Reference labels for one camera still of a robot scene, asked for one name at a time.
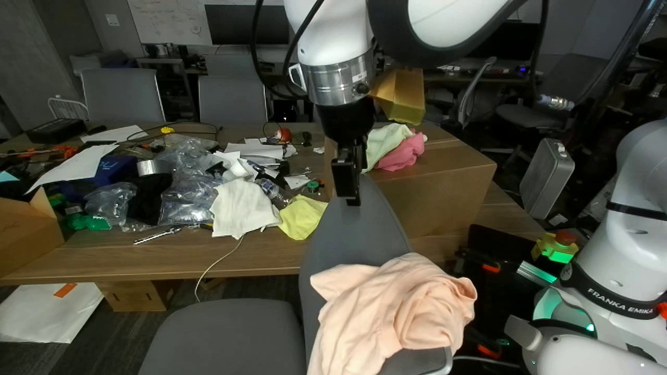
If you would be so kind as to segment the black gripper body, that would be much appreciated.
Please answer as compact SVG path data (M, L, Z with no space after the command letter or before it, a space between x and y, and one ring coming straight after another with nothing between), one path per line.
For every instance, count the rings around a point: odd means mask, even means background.
M325 136L336 143L331 175L336 194L350 207L361 204L361 172L366 167L366 136L373 127L373 102L359 100L317 108Z

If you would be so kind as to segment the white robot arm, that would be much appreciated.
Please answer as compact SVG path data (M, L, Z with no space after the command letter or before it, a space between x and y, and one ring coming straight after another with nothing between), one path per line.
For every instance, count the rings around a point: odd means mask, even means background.
M403 67L456 60L493 36L526 0L284 0L297 38L300 85L338 153L333 190L361 204L373 127L373 50Z

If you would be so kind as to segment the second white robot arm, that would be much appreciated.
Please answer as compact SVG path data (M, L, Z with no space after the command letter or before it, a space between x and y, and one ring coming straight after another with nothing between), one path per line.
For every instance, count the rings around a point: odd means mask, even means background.
M504 333L530 375L667 375L667 122L617 147L607 213Z

